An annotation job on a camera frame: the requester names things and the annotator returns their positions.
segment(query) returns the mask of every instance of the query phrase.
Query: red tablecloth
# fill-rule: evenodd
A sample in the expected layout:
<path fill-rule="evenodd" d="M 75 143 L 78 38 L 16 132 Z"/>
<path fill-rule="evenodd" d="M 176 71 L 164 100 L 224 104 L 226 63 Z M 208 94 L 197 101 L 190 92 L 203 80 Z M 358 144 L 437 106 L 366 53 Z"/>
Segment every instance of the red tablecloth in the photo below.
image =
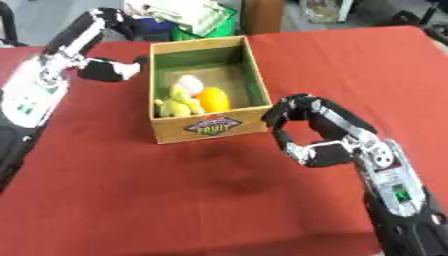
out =
<path fill-rule="evenodd" d="M 423 33 L 403 27 L 267 34 L 250 43 L 274 101 L 310 92 L 353 110 L 398 140 L 448 205 L 448 60 Z M 92 55 L 131 61 L 148 46 L 105 43 Z M 33 51 L 0 50 L 0 81 Z M 156 145 L 147 87 L 146 73 L 122 84 L 73 78 L 0 197 L 0 255 L 377 250 L 352 166 L 300 167 L 267 133 Z M 318 138 L 306 123 L 290 130 L 298 143 Z"/>

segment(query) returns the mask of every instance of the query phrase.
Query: green basket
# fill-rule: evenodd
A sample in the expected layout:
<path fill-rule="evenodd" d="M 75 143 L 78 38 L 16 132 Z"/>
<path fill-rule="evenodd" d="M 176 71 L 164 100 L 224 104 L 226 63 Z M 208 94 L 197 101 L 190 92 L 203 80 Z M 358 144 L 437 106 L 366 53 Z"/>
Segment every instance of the green basket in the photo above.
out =
<path fill-rule="evenodd" d="M 173 41 L 185 41 L 185 40 L 194 40 L 194 39 L 205 39 L 205 38 L 215 38 L 215 37 L 225 37 L 225 36 L 233 36 L 235 34 L 235 23 L 236 23 L 236 14 L 237 10 L 232 8 L 224 7 L 230 17 L 224 21 L 221 26 L 217 27 L 215 30 L 210 32 L 207 36 L 198 36 L 192 34 L 190 32 L 184 31 L 176 26 L 171 32 L 171 39 Z"/>

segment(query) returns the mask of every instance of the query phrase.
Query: white egg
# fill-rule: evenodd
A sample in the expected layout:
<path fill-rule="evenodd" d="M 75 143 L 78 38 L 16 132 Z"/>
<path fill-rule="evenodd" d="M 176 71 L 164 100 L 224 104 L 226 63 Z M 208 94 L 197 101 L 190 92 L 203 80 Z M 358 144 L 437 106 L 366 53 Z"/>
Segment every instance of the white egg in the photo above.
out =
<path fill-rule="evenodd" d="M 180 77 L 175 85 L 184 89 L 190 97 L 194 97 L 204 90 L 204 84 L 202 81 L 193 75 L 185 75 Z"/>

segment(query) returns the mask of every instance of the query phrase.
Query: robotic hand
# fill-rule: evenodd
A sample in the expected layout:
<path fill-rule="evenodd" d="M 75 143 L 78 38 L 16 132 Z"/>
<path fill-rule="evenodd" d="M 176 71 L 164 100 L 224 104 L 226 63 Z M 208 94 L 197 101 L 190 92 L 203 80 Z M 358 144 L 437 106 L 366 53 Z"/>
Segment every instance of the robotic hand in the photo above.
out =
<path fill-rule="evenodd" d="M 66 71 L 108 82 L 130 79 L 145 58 L 123 64 L 85 55 L 101 41 L 105 29 L 132 39 L 132 19 L 123 11 L 98 8 L 82 14 L 44 50 L 23 62 L 0 90 L 0 193 L 22 165 L 48 119 L 67 93 Z"/>
<path fill-rule="evenodd" d="M 354 162 L 364 204 L 386 256 L 448 255 L 447 217 L 421 183 L 401 147 L 336 103 L 308 94 L 280 100 L 263 120 L 282 151 L 308 167 Z M 306 120 L 324 141 L 298 146 L 283 130 Z"/>

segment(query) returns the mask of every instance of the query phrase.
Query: wooden box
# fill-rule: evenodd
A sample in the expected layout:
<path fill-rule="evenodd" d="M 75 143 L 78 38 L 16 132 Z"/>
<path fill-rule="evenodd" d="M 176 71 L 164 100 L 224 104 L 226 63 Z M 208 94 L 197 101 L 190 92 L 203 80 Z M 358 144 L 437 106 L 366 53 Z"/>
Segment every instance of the wooden box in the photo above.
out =
<path fill-rule="evenodd" d="M 246 37 L 152 44 L 150 61 L 149 119 L 157 143 L 266 131 L 260 118 L 271 101 Z M 231 110 L 191 117 L 157 117 L 154 99 L 167 99 L 169 87 L 182 75 L 197 76 L 205 87 L 224 90 Z"/>

